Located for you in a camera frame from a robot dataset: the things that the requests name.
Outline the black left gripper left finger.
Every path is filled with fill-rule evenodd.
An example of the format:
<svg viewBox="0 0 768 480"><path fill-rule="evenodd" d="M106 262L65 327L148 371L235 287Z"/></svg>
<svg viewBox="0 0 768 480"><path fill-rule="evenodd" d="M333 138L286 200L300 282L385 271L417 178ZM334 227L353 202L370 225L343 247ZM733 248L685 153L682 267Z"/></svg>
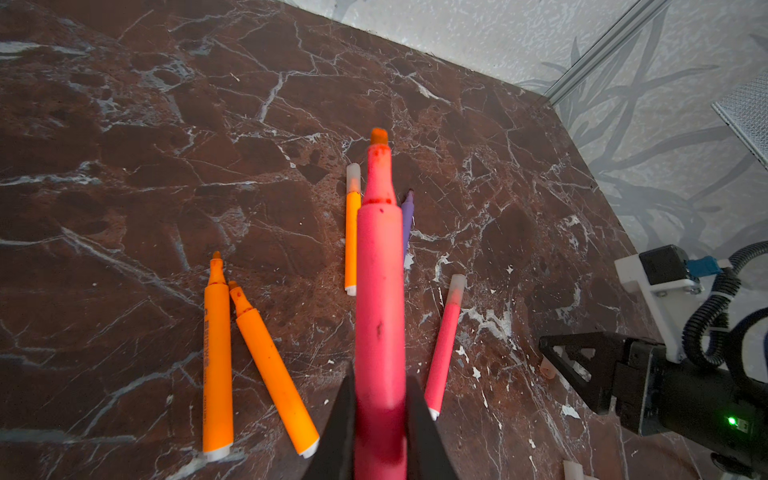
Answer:
<svg viewBox="0 0 768 480"><path fill-rule="evenodd" d="M303 480L351 480L354 477L356 421L354 372L343 379Z"/></svg>

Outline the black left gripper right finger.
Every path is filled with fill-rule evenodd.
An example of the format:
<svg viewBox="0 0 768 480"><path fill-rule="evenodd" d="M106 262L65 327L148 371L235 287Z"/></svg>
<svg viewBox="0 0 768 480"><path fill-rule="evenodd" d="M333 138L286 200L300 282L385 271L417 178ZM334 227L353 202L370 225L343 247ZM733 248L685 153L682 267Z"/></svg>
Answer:
<svg viewBox="0 0 768 480"><path fill-rule="evenodd" d="M408 479L459 479L413 376L406 379L406 438Z"/></svg>

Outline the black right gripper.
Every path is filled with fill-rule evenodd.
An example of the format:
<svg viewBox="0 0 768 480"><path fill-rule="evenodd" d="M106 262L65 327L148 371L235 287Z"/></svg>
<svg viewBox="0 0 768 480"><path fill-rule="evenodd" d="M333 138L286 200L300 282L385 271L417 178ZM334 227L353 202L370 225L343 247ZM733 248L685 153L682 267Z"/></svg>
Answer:
<svg viewBox="0 0 768 480"><path fill-rule="evenodd" d="M615 397L621 425L640 436L677 433L726 469L767 472L767 406L723 370L670 362L661 344L610 332L549 335L539 351L596 414Z"/></svg>

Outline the pink red marker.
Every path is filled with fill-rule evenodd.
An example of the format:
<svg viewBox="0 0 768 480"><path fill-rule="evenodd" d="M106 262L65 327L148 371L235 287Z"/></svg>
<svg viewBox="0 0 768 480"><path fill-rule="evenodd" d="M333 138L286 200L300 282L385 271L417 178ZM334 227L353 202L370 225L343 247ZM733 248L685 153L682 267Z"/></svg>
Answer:
<svg viewBox="0 0 768 480"><path fill-rule="evenodd" d="M433 421L438 419L442 410L466 285L465 275L454 274L452 276L425 387L425 401Z"/></svg>

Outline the orange highlighter marker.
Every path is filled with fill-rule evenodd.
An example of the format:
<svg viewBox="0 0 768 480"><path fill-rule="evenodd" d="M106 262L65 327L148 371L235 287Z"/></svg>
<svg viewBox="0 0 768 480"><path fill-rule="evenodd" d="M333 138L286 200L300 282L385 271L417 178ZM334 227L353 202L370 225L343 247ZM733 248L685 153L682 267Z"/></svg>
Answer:
<svg viewBox="0 0 768 480"><path fill-rule="evenodd" d="M346 175L344 289L348 296L355 297L357 294L357 218L362 202L360 165L357 163L348 165Z"/></svg>

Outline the translucent pen cap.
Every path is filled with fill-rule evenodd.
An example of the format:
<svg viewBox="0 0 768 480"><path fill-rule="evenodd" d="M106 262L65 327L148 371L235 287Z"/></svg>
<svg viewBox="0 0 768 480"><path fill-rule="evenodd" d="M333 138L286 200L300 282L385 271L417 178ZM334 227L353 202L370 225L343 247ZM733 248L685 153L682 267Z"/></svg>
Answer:
<svg viewBox="0 0 768 480"><path fill-rule="evenodd" d="M580 463L564 460L562 465L565 480L597 480L596 477L587 475Z"/></svg>
<svg viewBox="0 0 768 480"><path fill-rule="evenodd" d="M547 380L553 380L558 375L557 369L546 357L542 358L539 365L539 372Z"/></svg>

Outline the thin orange pen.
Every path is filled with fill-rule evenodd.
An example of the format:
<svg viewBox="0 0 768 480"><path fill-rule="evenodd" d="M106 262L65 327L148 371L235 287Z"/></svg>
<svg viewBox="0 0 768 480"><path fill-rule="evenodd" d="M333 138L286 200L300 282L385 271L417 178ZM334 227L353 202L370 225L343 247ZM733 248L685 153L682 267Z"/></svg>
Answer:
<svg viewBox="0 0 768 480"><path fill-rule="evenodd" d="M311 458L320 435L269 334L259 311L248 301L243 289L229 282L236 310L236 323L259 374L278 411L288 436L303 458Z"/></svg>
<svg viewBox="0 0 768 480"><path fill-rule="evenodd" d="M203 457L215 462L234 443L230 296L219 252L204 290L203 374Z"/></svg>

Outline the purple marker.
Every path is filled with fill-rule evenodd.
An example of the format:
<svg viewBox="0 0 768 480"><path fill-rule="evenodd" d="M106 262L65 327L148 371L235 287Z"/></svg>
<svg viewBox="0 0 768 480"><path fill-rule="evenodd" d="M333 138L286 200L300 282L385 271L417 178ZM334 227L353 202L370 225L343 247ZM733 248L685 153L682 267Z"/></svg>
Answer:
<svg viewBox="0 0 768 480"><path fill-rule="evenodd" d="M401 204L402 211L402 243L403 243L403 255L407 255L408 244L411 234L411 228L413 224L414 216L414 190L409 189L406 193L405 199Z"/></svg>

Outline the aluminium frame corner post right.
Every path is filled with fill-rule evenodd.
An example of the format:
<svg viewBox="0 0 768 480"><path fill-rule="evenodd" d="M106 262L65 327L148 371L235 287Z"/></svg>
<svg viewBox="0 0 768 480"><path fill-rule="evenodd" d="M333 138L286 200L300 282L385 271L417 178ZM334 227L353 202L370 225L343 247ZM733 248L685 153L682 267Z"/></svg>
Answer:
<svg viewBox="0 0 768 480"><path fill-rule="evenodd" d="M638 34L670 4L669 0L635 2L566 72L544 93L553 105L561 101L618 48Z"/></svg>

